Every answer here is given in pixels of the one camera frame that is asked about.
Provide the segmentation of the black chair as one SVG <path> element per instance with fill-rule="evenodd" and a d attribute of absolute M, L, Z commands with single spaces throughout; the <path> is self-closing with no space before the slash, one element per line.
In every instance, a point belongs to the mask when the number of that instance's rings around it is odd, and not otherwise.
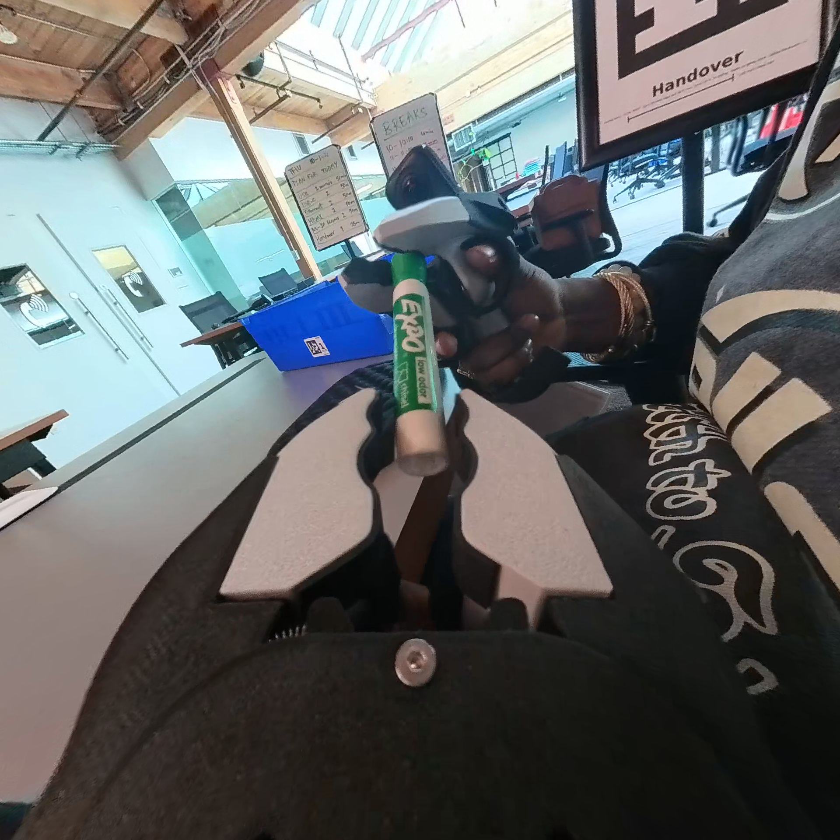
<path fill-rule="evenodd" d="M 221 291 L 180 306 L 180 310 L 198 331 L 198 336 L 182 342 L 181 347 L 212 350 L 222 369 L 260 351 L 239 312 Z"/>

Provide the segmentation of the printed marker sign board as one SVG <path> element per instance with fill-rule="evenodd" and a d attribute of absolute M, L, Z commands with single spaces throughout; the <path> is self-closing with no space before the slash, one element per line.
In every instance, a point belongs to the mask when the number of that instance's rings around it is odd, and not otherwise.
<path fill-rule="evenodd" d="M 837 7 L 573 1 L 582 171 L 807 92 Z"/>

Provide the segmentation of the blue plastic bin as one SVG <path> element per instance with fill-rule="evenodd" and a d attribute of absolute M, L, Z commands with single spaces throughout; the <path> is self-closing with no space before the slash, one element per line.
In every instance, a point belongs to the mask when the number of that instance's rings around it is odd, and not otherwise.
<path fill-rule="evenodd" d="M 391 318 L 356 306 L 336 279 L 325 280 L 241 317 L 280 372 L 390 355 Z"/>

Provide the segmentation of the brown leather chair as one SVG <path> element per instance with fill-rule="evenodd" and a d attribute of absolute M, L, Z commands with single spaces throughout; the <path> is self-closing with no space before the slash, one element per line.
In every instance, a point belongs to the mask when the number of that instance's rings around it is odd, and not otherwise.
<path fill-rule="evenodd" d="M 531 202 L 530 218 L 536 245 L 528 260 L 552 277 L 572 276 L 622 251 L 606 199 L 604 166 L 543 187 Z"/>

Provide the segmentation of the green white marker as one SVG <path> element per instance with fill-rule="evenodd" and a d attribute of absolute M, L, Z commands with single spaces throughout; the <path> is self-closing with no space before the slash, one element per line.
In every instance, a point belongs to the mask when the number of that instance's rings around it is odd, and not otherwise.
<path fill-rule="evenodd" d="M 415 251 L 391 261 L 395 462 L 409 476 L 436 476 L 448 467 L 445 415 L 427 262 Z"/>

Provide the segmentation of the wooden support post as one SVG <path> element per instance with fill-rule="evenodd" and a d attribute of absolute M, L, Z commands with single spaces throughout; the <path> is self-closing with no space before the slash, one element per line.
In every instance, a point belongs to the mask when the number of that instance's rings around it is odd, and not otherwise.
<path fill-rule="evenodd" d="M 283 237 L 304 280 L 323 281 L 312 250 L 295 220 L 291 208 L 270 168 L 266 155 L 250 125 L 233 78 L 220 69 L 214 58 L 204 59 L 196 78 L 213 101 L 262 195 L 278 233 Z"/>

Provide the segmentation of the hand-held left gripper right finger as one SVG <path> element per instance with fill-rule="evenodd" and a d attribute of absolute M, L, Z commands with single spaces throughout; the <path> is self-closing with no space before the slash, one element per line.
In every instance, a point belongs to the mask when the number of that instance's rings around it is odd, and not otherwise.
<path fill-rule="evenodd" d="M 514 599 L 539 624 L 549 599 L 606 599 L 613 583 L 561 463 L 546 441 L 473 391 L 458 395 L 463 488 L 455 525 L 458 587 L 486 609 Z"/>

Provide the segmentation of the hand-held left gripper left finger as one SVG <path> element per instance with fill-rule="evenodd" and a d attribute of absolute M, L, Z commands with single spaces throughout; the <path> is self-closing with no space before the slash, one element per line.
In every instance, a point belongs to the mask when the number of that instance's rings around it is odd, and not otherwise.
<path fill-rule="evenodd" d="M 394 457 L 384 409 L 365 388 L 279 452 L 220 586 L 225 600 L 290 600 L 383 533 L 374 481 Z"/>

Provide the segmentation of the person's right forearm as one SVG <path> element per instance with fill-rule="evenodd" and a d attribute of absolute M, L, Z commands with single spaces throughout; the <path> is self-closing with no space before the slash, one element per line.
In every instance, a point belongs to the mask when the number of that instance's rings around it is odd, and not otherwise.
<path fill-rule="evenodd" d="M 632 404 L 687 399 L 700 315 L 712 279 L 739 246 L 733 233 L 727 228 L 713 236 L 678 234 L 637 265 L 617 263 L 640 280 L 654 323 L 653 338 L 631 355 L 635 373 L 625 387 Z"/>

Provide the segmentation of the written whiteboard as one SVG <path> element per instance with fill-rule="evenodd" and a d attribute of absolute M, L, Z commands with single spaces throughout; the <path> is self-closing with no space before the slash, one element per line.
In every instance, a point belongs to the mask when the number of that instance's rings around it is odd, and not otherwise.
<path fill-rule="evenodd" d="M 369 232 L 361 202 L 337 144 L 290 163 L 283 176 L 317 251 Z"/>
<path fill-rule="evenodd" d="M 428 92 L 375 115 L 370 127 L 385 176 L 390 177 L 408 153 L 419 146 L 428 147 L 449 174 L 455 173 L 435 93 Z"/>

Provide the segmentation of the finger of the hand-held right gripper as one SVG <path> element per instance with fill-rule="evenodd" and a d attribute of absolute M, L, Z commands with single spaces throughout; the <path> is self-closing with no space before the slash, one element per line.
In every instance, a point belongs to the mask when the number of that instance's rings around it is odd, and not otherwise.
<path fill-rule="evenodd" d="M 388 259 L 354 257 L 338 274 L 338 282 L 357 307 L 392 316 L 392 264 Z"/>

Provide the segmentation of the person's right hand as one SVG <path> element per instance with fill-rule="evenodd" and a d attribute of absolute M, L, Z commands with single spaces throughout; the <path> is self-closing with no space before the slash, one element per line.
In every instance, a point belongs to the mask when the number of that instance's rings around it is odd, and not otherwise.
<path fill-rule="evenodd" d="M 488 281 L 507 285 L 504 330 L 470 352 L 459 350 L 453 334 L 436 334 L 439 360 L 457 360 L 474 387 L 494 391 L 513 383 L 546 349 L 599 354 L 620 339 L 623 304 L 608 280 L 551 278 L 516 250 L 509 256 L 491 244 L 472 245 L 465 257 Z"/>

